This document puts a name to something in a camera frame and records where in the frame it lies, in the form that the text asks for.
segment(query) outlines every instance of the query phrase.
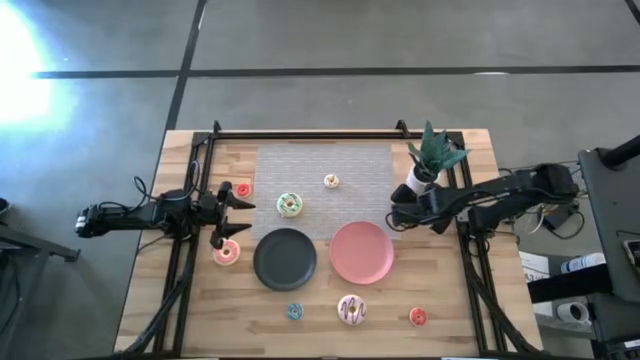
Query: wooden tabletop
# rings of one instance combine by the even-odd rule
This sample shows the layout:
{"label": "wooden tabletop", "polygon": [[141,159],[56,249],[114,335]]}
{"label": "wooden tabletop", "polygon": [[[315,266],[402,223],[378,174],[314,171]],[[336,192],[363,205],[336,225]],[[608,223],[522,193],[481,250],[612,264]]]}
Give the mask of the wooden tabletop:
{"label": "wooden tabletop", "polygon": [[[498,176],[489,132],[462,131],[474,183]],[[170,131],[162,148],[153,187],[154,195],[182,188],[193,131]],[[252,184],[260,144],[316,142],[385,143],[393,154],[394,185],[405,180],[412,163],[403,140],[224,140],[216,141],[209,181],[215,192],[223,181]],[[253,210],[230,211],[231,222],[251,223]],[[274,292],[262,285],[252,269],[257,239],[250,231],[234,236],[240,260],[230,267],[216,265],[208,241],[211,228],[202,231],[186,322],[183,356],[217,357],[390,357],[477,355],[460,248],[455,226],[442,235],[426,227],[402,233],[394,240],[395,261],[389,274],[368,286],[351,284],[333,270],[328,256],[330,239],[313,239],[318,264],[311,281],[299,290]],[[145,231],[141,245],[161,235]],[[541,348],[518,248],[513,236],[491,241],[489,258],[498,301],[514,325]],[[126,348],[148,324],[159,307],[171,252],[171,241],[160,241],[137,257],[116,350]],[[368,305],[364,323],[350,327],[337,316],[337,302],[357,294]],[[304,306],[301,321],[286,317],[290,303]],[[425,326],[413,327],[409,310],[428,313]],[[175,310],[169,321],[167,344],[173,338]],[[487,337],[492,346],[489,315],[483,308]]]}

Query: green leaves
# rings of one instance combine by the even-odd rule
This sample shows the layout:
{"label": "green leaves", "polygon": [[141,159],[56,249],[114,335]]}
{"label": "green leaves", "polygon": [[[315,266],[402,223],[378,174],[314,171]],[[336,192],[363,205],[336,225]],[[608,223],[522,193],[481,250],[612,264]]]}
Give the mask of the green leaves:
{"label": "green leaves", "polygon": [[469,153],[469,150],[451,149],[446,131],[435,135],[430,121],[425,125],[420,150],[413,143],[408,146],[409,155],[418,167],[418,172],[431,181],[435,180],[441,170],[454,167]]}

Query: small donut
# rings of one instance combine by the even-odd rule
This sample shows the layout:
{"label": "small donut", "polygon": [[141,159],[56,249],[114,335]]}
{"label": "small donut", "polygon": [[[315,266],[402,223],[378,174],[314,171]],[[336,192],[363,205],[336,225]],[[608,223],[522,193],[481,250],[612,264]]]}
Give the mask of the small donut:
{"label": "small donut", "polygon": [[251,186],[249,184],[240,184],[236,187],[236,195],[239,197],[247,197],[251,194]]}
{"label": "small donut", "polygon": [[338,185],[340,185],[340,179],[338,179],[338,177],[334,174],[329,174],[324,177],[324,186],[328,187],[329,189],[335,189],[338,187]]}
{"label": "small donut", "polygon": [[422,308],[413,308],[409,311],[409,321],[413,326],[422,326],[427,322],[427,313]]}
{"label": "small donut", "polygon": [[222,249],[213,249],[213,261],[218,265],[233,265],[240,258],[240,245],[237,242],[226,239],[222,245]]}
{"label": "small donut", "polygon": [[358,325],[367,317],[367,304],[358,295],[347,295],[338,302],[338,316],[348,325]]}
{"label": "small donut", "polygon": [[278,212],[283,217],[295,217],[302,211],[302,198],[294,193],[284,193],[276,204]]}
{"label": "small donut", "polygon": [[300,304],[289,304],[287,307],[287,318],[289,320],[300,320],[304,315],[304,308]]}

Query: woven mat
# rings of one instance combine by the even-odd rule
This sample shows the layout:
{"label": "woven mat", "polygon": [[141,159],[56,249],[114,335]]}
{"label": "woven mat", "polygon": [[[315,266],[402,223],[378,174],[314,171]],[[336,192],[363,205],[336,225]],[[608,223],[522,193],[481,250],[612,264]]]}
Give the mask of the woven mat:
{"label": "woven mat", "polygon": [[[324,186],[327,174],[338,176],[337,189]],[[384,220],[391,209],[392,174],[389,145],[261,145],[253,195],[253,238],[260,240],[275,229],[288,227],[314,240],[328,240],[340,227],[356,220],[370,221],[397,238]],[[283,218],[276,210],[276,201],[285,192],[302,198],[302,212],[295,218]]]}

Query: pink plate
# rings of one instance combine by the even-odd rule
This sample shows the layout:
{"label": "pink plate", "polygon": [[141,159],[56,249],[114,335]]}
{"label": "pink plate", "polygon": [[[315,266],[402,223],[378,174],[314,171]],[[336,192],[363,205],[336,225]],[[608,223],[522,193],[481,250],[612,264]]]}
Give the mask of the pink plate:
{"label": "pink plate", "polygon": [[377,225],[354,221],[341,227],[329,245],[336,272],[354,284],[367,285],[382,279],[393,264],[391,238]]}

